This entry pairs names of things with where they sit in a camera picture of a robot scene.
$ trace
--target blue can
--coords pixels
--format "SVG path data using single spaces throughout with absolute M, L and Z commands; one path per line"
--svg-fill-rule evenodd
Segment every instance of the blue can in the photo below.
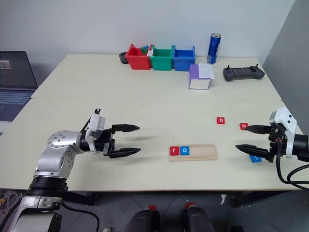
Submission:
M 214 64 L 217 59 L 219 44 L 221 40 L 221 35 L 218 33 L 211 34 L 211 41 L 209 43 L 207 63 Z

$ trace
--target robotic arm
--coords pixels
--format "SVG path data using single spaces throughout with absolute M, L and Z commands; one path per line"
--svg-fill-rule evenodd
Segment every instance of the robotic arm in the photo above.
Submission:
M 264 158 L 269 162 L 273 162 L 274 157 L 277 156 L 276 166 L 279 179 L 285 184 L 291 184 L 303 190 L 309 190 L 309 188 L 299 185 L 309 184 L 309 181 L 291 181 L 292 175 L 308 168 L 308 164 L 291 171 L 287 176 L 287 180 L 283 179 L 280 168 L 282 155 L 285 155 L 287 158 L 292 158 L 292 155 L 295 155 L 298 160 L 309 162 L 308 136 L 295 134 L 297 121 L 286 107 L 282 107 L 273 112 L 270 116 L 269 123 L 270 126 L 252 125 L 245 129 L 257 134 L 269 134 L 269 151 L 248 144 L 236 145 L 236 148 L 249 155 Z
M 104 129 L 105 118 L 96 109 L 81 131 L 62 130 L 52 134 L 47 148 L 41 154 L 32 183 L 18 206 L 9 228 L 10 232 L 57 232 L 61 215 L 53 212 L 62 203 L 68 190 L 66 180 L 70 175 L 77 154 L 86 151 L 102 152 L 110 158 L 126 157 L 140 148 L 115 150 L 112 135 L 117 131 L 130 132 L 139 127 L 129 124 L 112 125 Z

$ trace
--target black controller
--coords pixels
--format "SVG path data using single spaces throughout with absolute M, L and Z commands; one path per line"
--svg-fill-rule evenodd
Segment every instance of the black controller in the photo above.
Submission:
M 256 66 L 250 66 L 246 68 L 227 68 L 223 69 L 223 76 L 226 81 L 232 81 L 233 79 L 243 78 L 256 78 L 261 79 L 265 73 Z

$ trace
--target red bin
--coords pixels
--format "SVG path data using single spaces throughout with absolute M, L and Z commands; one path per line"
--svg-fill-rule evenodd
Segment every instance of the red bin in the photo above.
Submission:
M 131 44 L 126 53 L 126 59 L 131 65 L 132 69 L 150 70 L 150 60 L 147 54 L 142 54 L 141 49 Z

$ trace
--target table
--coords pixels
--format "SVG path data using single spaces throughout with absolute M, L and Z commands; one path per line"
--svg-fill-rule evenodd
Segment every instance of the table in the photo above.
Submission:
M 269 148 L 267 135 L 242 131 L 239 123 L 267 125 L 271 112 L 283 105 L 274 100 L 31 99 L 0 137 L 0 188 L 28 188 L 48 137 L 59 130 L 79 131 L 99 107 L 106 128 L 120 123 L 140 126 L 116 134 L 115 139 L 117 148 L 141 151 L 119 159 L 89 152 L 78 155 L 68 178 L 69 190 L 295 189 L 280 182 L 274 163 L 251 163 L 235 148 L 237 144 Z M 216 124 L 217 116 L 225 117 L 224 125 Z M 169 162 L 169 146 L 176 144 L 215 144 L 219 159 Z M 299 165 L 295 157 L 282 158 L 283 171 Z
M 206 58 L 196 58 L 205 63 Z M 132 70 L 117 55 L 69 54 L 40 85 L 32 98 L 194 100 L 281 100 L 268 76 L 261 80 L 226 82 L 223 68 L 250 67 L 256 58 L 218 58 L 215 80 L 207 91 L 190 90 L 188 72 Z

